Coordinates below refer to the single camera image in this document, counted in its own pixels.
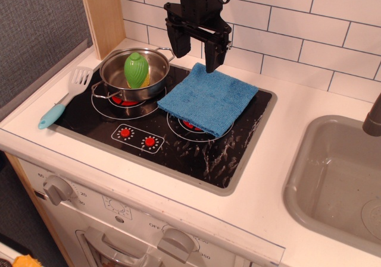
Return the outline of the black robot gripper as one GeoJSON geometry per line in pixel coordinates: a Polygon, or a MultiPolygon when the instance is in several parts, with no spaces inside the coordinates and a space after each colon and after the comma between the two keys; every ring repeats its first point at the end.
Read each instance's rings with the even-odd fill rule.
{"type": "Polygon", "coordinates": [[[172,51],[182,58],[191,50],[191,38],[205,43],[206,72],[223,65],[230,49],[230,26],[221,18],[223,6],[230,0],[180,0],[166,3],[165,20],[172,51]]]}

